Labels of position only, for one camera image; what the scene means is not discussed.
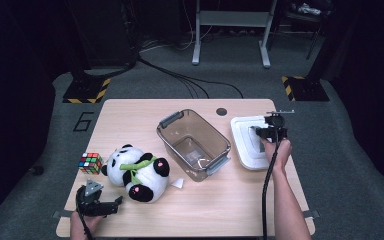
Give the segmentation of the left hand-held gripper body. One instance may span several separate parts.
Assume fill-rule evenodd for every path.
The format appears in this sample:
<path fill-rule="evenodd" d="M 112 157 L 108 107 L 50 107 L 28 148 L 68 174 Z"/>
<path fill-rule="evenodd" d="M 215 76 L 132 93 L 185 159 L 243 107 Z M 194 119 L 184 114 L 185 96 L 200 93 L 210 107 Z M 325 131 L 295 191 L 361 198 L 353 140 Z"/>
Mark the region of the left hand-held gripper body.
<path fill-rule="evenodd" d="M 104 209 L 99 201 L 102 194 L 103 185 L 88 179 L 76 193 L 76 208 L 86 216 L 104 216 Z"/>

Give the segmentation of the panda plush toy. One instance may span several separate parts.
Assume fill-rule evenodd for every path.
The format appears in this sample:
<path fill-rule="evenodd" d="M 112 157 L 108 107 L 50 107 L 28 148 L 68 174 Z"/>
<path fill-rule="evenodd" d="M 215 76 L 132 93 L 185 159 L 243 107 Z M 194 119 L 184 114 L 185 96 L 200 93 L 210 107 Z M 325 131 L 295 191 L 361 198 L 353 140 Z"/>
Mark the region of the panda plush toy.
<path fill-rule="evenodd" d="M 140 203 L 159 202 L 173 189 L 169 161 L 131 144 L 115 149 L 101 172 L 112 185 L 123 187 L 130 199 Z"/>

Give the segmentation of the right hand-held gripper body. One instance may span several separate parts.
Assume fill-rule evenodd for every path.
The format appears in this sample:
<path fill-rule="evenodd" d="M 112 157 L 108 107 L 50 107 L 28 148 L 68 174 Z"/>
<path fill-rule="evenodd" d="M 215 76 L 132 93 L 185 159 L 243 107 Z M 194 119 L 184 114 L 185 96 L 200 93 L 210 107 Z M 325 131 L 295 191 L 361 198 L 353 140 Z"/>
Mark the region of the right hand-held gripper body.
<path fill-rule="evenodd" d="M 271 111 L 265 116 L 265 123 L 268 125 L 264 129 L 264 137 L 274 142 L 280 142 L 287 137 L 287 128 L 285 127 L 285 119 L 283 114 L 294 114 L 295 111 Z"/>

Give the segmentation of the grey cloth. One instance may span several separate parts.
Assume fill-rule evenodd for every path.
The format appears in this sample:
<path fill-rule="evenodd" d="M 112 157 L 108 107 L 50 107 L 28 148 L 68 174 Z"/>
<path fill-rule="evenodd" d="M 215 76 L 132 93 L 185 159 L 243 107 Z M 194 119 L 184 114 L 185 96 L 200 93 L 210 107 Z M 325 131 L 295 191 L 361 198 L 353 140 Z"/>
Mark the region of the grey cloth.
<path fill-rule="evenodd" d="M 297 12 L 301 14 L 310 14 L 314 16 L 319 16 L 321 14 L 321 11 L 316 8 L 312 8 L 310 5 L 306 3 L 299 4 L 297 6 Z"/>

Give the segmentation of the colourful puzzle cube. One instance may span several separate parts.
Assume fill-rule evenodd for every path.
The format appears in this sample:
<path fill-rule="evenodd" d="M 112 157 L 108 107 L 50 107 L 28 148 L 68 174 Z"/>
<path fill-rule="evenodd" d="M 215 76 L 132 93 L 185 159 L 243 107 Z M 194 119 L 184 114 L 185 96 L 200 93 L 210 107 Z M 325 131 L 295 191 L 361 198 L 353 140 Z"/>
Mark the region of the colourful puzzle cube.
<path fill-rule="evenodd" d="M 85 152 L 78 162 L 78 168 L 85 174 L 98 175 L 102 168 L 102 157 L 99 153 Z"/>

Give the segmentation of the person's left hand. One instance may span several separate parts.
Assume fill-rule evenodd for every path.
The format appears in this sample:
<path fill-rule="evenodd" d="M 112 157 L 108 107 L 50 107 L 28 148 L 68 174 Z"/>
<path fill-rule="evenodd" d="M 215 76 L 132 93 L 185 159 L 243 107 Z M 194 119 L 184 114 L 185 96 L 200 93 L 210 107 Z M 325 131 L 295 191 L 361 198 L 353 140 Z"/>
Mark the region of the person's left hand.
<path fill-rule="evenodd" d="M 70 216 L 70 240 L 88 240 L 83 224 L 86 224 L 90 233 L 94 235 L 103 219 L 104 216 L 84 216 L 81 221 L 79 214 L 73 212 Z"/>

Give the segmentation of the dark chair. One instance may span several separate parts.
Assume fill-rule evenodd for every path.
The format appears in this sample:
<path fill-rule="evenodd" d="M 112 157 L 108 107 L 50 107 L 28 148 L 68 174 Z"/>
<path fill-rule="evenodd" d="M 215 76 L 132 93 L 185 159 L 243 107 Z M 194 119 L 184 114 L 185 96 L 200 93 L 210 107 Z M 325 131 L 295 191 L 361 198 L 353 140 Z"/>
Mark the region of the dark chair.
<path fill-rule="evenodd" d="M 297 6 L 302 3 L 306 3 L 312 8 L 319 9 L 321 14 L 319 16 L 314 16 L 298 13 Z M 273 35 L 277 34 L 283 19 L 287 19 L 291 23 L 296 22 L 301 27 L 307 25 L 313 31 L 310 49 L 306 56 L 306 59 L 309 59 L 320 31 L 334 9 L 333 0 L 278 0 L 278 5 L 275 10 L 276 15 L 274 18 Z"/>

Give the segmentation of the person's right hand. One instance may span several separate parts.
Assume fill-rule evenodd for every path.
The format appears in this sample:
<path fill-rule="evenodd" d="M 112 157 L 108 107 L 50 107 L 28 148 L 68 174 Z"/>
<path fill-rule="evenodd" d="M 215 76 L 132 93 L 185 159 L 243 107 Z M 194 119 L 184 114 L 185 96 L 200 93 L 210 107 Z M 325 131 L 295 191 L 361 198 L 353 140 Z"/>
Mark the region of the person's right hand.
<path fill-rule="evenodd" d="M 268 160 L 271 160 L 273 156 L 276 156 L 273 170 L 284 170 L 292 152 L 292 145 L 290 140 L 283 138 L 278 145 L 268 141 L 267 139 L 262 139 L 261 142 L 263 143 L 265 154 Z"/>

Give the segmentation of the white lid with grey handle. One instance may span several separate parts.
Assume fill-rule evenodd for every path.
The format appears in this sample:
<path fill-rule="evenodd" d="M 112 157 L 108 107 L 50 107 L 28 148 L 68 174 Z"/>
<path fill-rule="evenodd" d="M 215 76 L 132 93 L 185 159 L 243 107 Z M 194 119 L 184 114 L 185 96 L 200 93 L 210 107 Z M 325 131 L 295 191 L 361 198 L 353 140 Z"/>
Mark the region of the white lid with grey handle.
<path fill-rule="evenodd" d="M 264 146 L 256 134 L 258 128 L 266 128 L 263 116 L 234 117 L 231 131 L 240 163 L 248 170 L 265 170 L 269 167 Z"/>

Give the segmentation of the black stand with striped base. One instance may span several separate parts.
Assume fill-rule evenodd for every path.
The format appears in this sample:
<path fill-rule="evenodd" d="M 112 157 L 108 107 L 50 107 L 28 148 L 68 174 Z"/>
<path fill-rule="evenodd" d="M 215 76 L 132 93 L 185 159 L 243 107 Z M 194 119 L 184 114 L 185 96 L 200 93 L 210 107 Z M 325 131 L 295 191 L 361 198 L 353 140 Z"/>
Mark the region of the black stand with striped base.
<path fill-rule="evenodd" d="M 283 76 L 281 78 L 290 101 L 328 101 L 329 97 L 319 80 L 307 76 Z"/>
<path fill-rule="evenodd" d="M 87 73 L 90 67 L 86 52 L 80 37 L 79 28 L 72 12 L 70 1 L 63 0 L 67 9 L 67 31 L 66 37 L 66 63 L 72 75 L 72 82 L 69 85 L 64 100 L 76 103 L 99 103 L 106 93 L 110 82 L 108 76 L 93 75 Z"/>

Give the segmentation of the white metal stand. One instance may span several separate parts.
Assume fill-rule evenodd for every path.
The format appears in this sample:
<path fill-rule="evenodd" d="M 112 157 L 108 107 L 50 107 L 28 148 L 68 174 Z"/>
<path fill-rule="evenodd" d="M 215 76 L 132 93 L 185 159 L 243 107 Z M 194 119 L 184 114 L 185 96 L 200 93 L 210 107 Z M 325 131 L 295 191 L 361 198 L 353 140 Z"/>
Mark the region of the white metal stand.
<path fill-rule="evenodd" d="M 268 55 L 267 43 L 271 32 L 277 2 L 278 0 L 271 0 L 270 10 L 266 12 L 241 12 L 202 10 L 201 0 L 196 0 L 195 44 L 192 64 L 197 66 L 200 63 L 202 26 L 253 27 L 264 29 L 263 39 L 259 41 L 259 50 L 263 67 L 266 69 L 270 68 L 271 62 Z"/>

